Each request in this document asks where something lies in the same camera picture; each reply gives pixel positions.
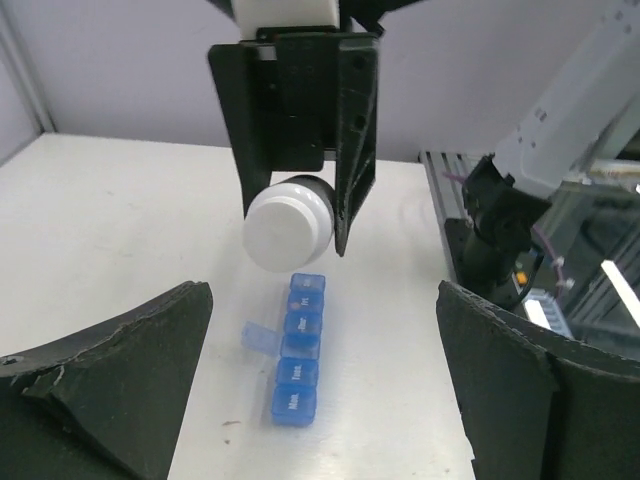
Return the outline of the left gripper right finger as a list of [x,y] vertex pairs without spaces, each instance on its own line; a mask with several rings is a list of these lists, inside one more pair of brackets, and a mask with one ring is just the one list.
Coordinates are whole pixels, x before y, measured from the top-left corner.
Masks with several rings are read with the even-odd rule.
[[637,361],[449,281],[436,315],[476,478],[638,478]]

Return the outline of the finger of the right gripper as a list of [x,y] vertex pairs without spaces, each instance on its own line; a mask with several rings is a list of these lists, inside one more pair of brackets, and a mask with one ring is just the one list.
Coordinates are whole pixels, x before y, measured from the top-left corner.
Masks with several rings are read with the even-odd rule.
[[275,63],[244,43],[216,44],[208,62],[235,159],[243,213],[271,183],[274,171],[266,138],[266,111],[275,93]]
[[335,250],[344,256],[352,224],[375,182],[378,39],[350,37],[338,46]]

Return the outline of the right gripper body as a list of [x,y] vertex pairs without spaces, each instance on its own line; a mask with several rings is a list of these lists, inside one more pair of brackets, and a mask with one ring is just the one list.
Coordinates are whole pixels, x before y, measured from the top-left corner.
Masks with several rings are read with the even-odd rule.
[[338,123],[335,27],[263,27],[257,31],[259,104],[274,168],[320,168],[334,151]]

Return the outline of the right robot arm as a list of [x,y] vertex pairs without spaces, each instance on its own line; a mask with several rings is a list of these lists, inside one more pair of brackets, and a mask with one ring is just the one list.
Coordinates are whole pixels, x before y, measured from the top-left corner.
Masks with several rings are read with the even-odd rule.
[[[207,54],[239,177],[243,246],[271,272],[346,250],[376,173],[381,19],[399,1],[219,1],[241,38]],[[639,5],[615,1],[462,187],[457,273],[494,300],[534,224],[639,97]]]

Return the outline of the blue weekly pill organizer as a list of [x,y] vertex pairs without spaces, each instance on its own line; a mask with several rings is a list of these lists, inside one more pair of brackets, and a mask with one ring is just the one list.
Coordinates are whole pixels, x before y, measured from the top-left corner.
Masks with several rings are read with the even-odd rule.
[[271,421],[279,426],[307,427],[316,417],[326,277],[294,273],[286,295],[282,329],[247,322],[244,348],[276,360]]

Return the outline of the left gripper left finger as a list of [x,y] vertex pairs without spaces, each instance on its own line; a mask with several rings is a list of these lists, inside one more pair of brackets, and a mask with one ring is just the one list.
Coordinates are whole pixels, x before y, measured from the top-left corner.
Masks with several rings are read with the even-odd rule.
[[187,281],[2,357],[2,478],[167,478],[212,311]]

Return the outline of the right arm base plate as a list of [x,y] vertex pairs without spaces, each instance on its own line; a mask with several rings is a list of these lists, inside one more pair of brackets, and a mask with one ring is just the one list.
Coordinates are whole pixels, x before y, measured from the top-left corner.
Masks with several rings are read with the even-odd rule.
[[476,295],[493,300],[503,273],[502,255],[465,220],[446,219],[444,234],[455,281]]

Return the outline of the white cap pill bottle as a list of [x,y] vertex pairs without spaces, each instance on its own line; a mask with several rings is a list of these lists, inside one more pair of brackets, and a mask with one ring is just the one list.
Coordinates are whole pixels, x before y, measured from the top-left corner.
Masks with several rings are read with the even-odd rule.
[[334,189],[313,175],[271,185],[250,203],[243,247],[260,268],[285,273],[317,260],[334,234]]

